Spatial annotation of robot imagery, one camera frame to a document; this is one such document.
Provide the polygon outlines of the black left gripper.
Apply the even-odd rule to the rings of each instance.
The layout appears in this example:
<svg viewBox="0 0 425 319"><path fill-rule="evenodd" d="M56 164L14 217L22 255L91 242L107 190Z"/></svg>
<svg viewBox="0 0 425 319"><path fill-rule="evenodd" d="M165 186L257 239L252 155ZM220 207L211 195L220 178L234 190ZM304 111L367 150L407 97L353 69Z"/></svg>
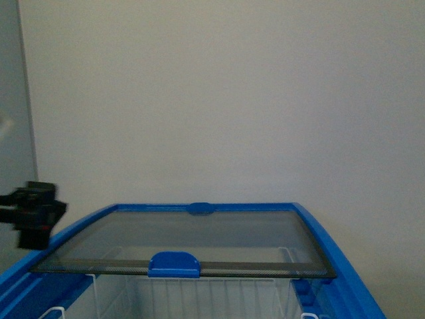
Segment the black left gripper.
<svg viewBox="0 0 425 319"><path fill-rule="evenodd" d="M19 232L18 248L48 248L52 230L67 210L67 204L56 199L56 192L53 183L28 181L1 196L1 222Z"/></svg>

